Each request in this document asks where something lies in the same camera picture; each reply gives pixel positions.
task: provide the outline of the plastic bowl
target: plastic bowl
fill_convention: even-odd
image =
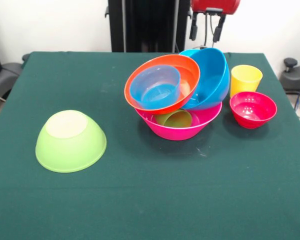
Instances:
[[[230,71],[225,55],[216,48],[205,48],[190,56],[200,67],[200,81],[183,109],[208,109],[222,102],[229,91]]]
[[[276,103],[259,92],[243,91],[230,99],[235,120],[246,129],[255,129],[270,121],[277,113]]]
[[[153,114],[138,110],[136,112],[145,121],[145,123],[151,128],[151,130],[157,134],[159,137],[173,140],[181,141],[190,139],[196,134],[198,134],[205,126],[208,125],[213,119],[215,119],[220,113],[222,108],[222,102],[217,106],[211,107],[204,110],[190,110],[189,113],[192,116],[192,124],[190,127],[168,127],[159,125]]]
[[[169,65],[175,67],[180,73],[180,95],[174,104],[158,109],[144,109],[140,106],[130,94],[130,86],[134,78],[147,68],[156,65]],[[194,94],[200,78],[200,69],[198,64],[190,57],[169,54],[156,57],[139,66],[128,78],[124,87],[124,97],[128,104],[138,110],[146,111],[151,114],[167,114],[180,109]]]
[[[132,81],[130,95],[144,109],[161,109],[174,104],[180,95],[180,74],[169,65],[140,72]]]
[[[35,155],[46,169],[58,173],[83,170],[104,154],[107,139],[90,117],[75,110],[51,116],[41,129]]]
[[[199,51],[200,51],[199,49],[187,49],[187,50],[180,52],[179,54],[187,56],[187,57],[191,57],[193,54],[195,54]]]

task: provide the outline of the magenta bowl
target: magenta bowl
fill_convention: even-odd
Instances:
[[[238,124],[256,129],[269,122],[277,113],[276,103],[260,92],[242,91],[230,99],[230,108]]]
[[[159,125],[153,114],[138,109],[135,110],[159,137],[173,141],[181,141],[190,139],[198,134],[208,123],[219,115],[221,108],[222,102],[217,106],[204,110],[189,110],[188,112],[192,116],[192,124],[189,127],[180,128]]]

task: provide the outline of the green bowl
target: green bowl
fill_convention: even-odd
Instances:
[[[105,133],[87,115],[75,110],[51,116],[39,133],[35,155],[48,170],[72,173],[90,167],[104,154]]]

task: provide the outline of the light blue bowl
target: light blue bowl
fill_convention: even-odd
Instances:
[[[144,109],[173,105],[180,95],[180,73],[170,65],[149,67],[134,78],[130,94]]]
[[[205,48],[190,56],[200,68],[199,84],[183,109],[203,110],[222,102],[229,91],[230,71],[225,55],[216,48]]]
[[[199,52],[199,49],[187,49],[179,53],[179,55],[184,55],[187,57],[191,57],[193,54]]]

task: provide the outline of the stacked bowls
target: stacked bowls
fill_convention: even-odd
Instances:
[[[229,67],[221,51],[191,49],[139,66],[128,78],[124,96],[155,134],[181,141],[218,116],[229,82]]]

